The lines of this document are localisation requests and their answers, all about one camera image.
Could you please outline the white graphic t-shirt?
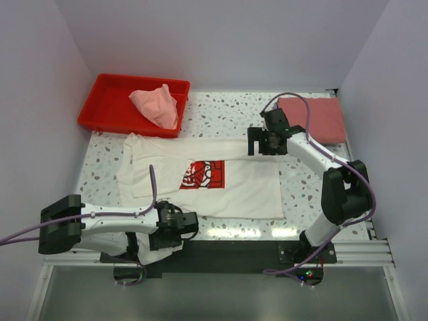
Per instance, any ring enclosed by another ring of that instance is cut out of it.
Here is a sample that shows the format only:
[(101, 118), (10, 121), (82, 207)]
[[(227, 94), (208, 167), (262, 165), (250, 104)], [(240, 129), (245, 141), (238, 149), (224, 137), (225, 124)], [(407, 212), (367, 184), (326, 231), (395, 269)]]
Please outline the white graphic t-shirt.
[(272, 156), (249, 156), (245, 138), (145, 138), (129, 134), (116, 175), (123, 207), (157, 196), (198, 216), (283, 219), (280, 176)]

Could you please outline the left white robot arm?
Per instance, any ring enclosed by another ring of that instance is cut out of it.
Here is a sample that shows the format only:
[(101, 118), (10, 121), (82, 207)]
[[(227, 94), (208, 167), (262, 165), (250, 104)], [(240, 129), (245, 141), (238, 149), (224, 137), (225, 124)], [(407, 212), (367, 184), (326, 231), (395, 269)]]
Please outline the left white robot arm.
[(168, 201), (148, 209), (99, 207), (68, 195), (41, 211), (38, 252), (43, 255), (88, 249), (132, 262), (138, 251), (182, 246), (186, 234), (197, 234), (195, 212)]

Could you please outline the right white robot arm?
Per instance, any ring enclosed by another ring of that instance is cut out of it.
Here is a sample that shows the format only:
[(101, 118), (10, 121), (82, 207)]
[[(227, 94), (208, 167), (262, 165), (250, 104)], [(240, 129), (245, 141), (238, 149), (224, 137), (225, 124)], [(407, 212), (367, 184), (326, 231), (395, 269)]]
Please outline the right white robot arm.
[(265, 126), (247, 129), (248, 155), (255, 154), (258, 143), (258, 153), (294, 156), (322, 179), (322, 213), (301, 232), (293, 253), (293, 260), (312, 263), (341, 228), (372, 209), (366, 166), (336, 156), (301, 126), (290, 126), (283, 110), (262, 112), (261, 117)]

